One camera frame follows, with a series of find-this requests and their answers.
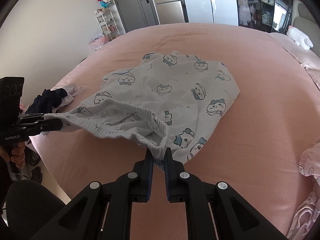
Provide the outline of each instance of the bed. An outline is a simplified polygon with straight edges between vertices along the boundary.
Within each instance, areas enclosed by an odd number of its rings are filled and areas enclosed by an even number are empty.
[[[177,50],[223,62],[240,89],[185,170],[202,181],[228,182],[283,234],[312,188],[299,174],[302,152],[319,137],[320,92],[300,63],[264,32],[219,24],[158,25],[129,32],[80,63],[55,88],[87,90],[63,111],[99,90],[111,71],[135,67],[149,52]],[[31,138],[57,183],[73,198],[92,181],[108,183],[132,170],[145,148],[98,139],[84,130]],[[133,203],[131,239],[187,239],[183,203],[166,201],[164,174],[154,170],[150,202]]]

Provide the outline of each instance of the pants leg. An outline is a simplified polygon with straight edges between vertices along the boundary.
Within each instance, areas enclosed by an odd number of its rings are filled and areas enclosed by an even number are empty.
[[[18,238],[29,240],[64,206],[58,197],[37,182],[14,182],[6,198],[8,226]]]

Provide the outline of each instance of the headboard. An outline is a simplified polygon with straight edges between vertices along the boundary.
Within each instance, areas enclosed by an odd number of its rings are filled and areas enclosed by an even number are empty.
[[[293,1],[291,25],[309,36],[313,43],[311,50],[320,57],[320,28],[307,7],[299,0]]]

